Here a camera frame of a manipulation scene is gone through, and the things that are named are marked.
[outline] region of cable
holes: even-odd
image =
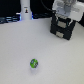
[[[47,10],[49,10],[49,11],[53,12],[53,10],[51,10],[51,9],[47,8],[47,7],[44,5],[44,3],[43,3],[43,1],[42,1],[42,0],[41,0],[41,3],[42,3],[42,5],[43,5],[43,7],[44,7],[45,9],[47,9]]]

